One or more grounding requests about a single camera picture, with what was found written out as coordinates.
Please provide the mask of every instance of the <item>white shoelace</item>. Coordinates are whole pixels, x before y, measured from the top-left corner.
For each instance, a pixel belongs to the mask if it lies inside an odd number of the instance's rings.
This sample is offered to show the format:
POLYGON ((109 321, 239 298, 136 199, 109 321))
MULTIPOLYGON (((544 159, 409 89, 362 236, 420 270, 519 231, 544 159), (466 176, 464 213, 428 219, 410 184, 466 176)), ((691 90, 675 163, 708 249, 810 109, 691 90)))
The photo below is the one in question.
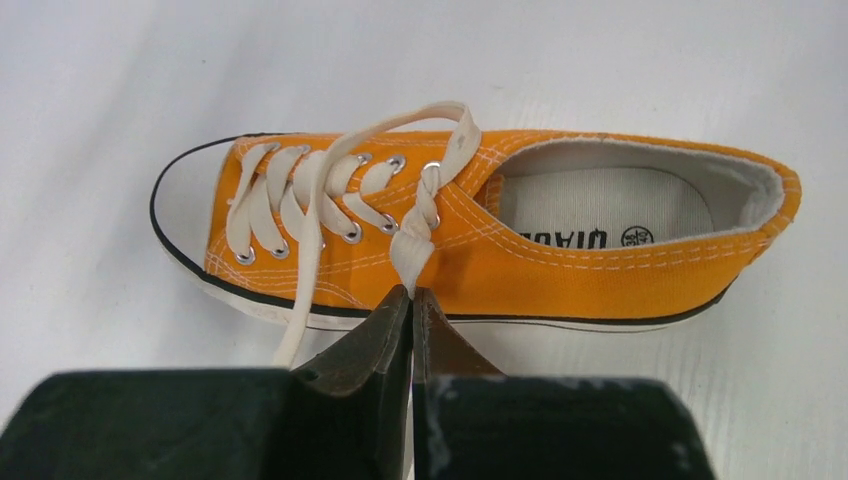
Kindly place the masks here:
POLYGON ((439 189, 465 168, 480 146, 481 138, 468 107, 456 102, 441 102, 339 137, 326 151, 310 153, 295 170, 291 182, 288 181, 289 173, 305 154, 304 149, 257 145, 245 153, 241 179, 227 215, 226 236, 230 249, 241 261, 252 261, 255 258, 250 245, 253 234, 259 245, 272 255, 287 256, 289 247, 274 221, 274 212, 279 212, 286 232, 298 242, 295 302, 286 333, 274 354, 274 365, 290 367, 303 339, 324 248, 321 225, 349 243, 361 240, 359 224, 348 218, 332 198, 341 197, 359 219, 393 233, 389 255, 411 296, 434 249, 430 230, 439 222, 434 199, 439 189), (348 183, 361 164, 361 158, 350 152, 378 133, 431 118, 446 118, 458 125, 448 140, 441 162, 428 164, 421 171, 415 205, 395 232, 394 220, 365 203, 362 194, 386 188, 398 165, 380 162, 370 166, 362 177, 359 191, 347 192, 348 183), (251 184, 266 155, 271 158, 265 173, 258 175, 251 184), (301 205, 306 206, 305 214, 301 205))

